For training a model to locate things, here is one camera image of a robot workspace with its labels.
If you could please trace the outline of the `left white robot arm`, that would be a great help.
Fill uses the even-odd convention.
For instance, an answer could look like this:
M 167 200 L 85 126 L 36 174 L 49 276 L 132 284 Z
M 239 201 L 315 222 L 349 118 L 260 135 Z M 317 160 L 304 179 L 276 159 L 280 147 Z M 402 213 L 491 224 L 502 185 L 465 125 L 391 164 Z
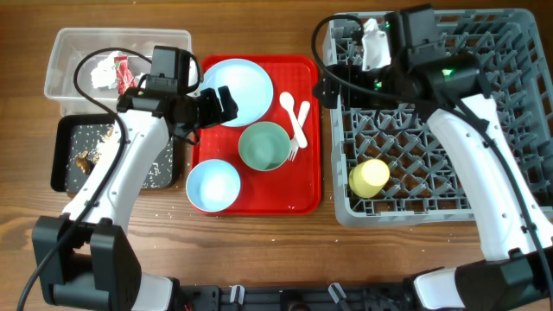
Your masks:
M 41 216 L 32 234 L 46 303 L 89 310 L 172 310 L 180 283 L 142 270 L 126 236 L 130 214 L 153 161 L 177 131 L 234 119 L 228 87 L 132 87 L 118 99 L 114 132 L 85 185 L 59 217 Z

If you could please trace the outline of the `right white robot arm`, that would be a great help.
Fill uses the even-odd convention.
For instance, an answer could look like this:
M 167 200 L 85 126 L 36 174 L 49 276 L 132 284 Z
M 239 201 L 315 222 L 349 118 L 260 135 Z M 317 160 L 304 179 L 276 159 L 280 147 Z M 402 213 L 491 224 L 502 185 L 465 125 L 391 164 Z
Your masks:
M 471 54 L 400 54 L 355 92 L 365 107 L 412 104 L 448 154 L 473 210 L 484 258 L 410 281 L 428 310 L 508 310 L 552 296 L 552 225 L 500 129 L 496 103 Z

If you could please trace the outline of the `red snack wrapper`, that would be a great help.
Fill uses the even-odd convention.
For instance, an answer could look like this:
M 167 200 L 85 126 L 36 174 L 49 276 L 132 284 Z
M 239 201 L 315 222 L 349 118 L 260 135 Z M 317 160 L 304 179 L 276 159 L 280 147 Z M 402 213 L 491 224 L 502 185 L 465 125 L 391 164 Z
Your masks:
M 129 69 L 127 56 L 115 57 L 114 65 L 116 70 L 116 81 L 118 83 L 118 93 L 123 95 L 128 88 L 137 86 L 135 76 Z

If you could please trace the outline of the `green bowl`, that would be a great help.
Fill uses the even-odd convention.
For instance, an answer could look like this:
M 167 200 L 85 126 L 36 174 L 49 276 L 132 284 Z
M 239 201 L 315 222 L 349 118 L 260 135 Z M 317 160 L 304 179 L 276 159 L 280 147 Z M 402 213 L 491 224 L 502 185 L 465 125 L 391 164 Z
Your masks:
M 290 138 L 286 130 L 272 122 L 257 122 L 248 126 L 238 140 L 242 162 L 257 171 L 280 168 L 288 159 Z

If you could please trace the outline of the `rice and food scraps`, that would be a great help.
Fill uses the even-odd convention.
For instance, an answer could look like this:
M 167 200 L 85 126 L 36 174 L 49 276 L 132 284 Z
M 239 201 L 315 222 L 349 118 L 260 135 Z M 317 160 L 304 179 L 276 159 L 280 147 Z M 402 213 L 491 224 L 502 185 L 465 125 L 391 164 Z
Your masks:
M 70 131 L 64 191 L 77 193 L 102 154 L 113 132 L 112 124 L 76 125 Z M 166 188 L 174 182 L 174 144 L 170 140 L 153 161 L 142 188 Z

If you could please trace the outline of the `yellow cup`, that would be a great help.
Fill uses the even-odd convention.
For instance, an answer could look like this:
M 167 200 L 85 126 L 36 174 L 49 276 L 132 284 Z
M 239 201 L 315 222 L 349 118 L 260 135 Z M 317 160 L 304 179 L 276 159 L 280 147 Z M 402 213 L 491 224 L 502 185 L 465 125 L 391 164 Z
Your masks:
M 348 176 L 351 190 L 361 198 L 370 199 L 377 195 L 390 179 L 388 165 L 379 160 L 371 159 L 357 165 Z

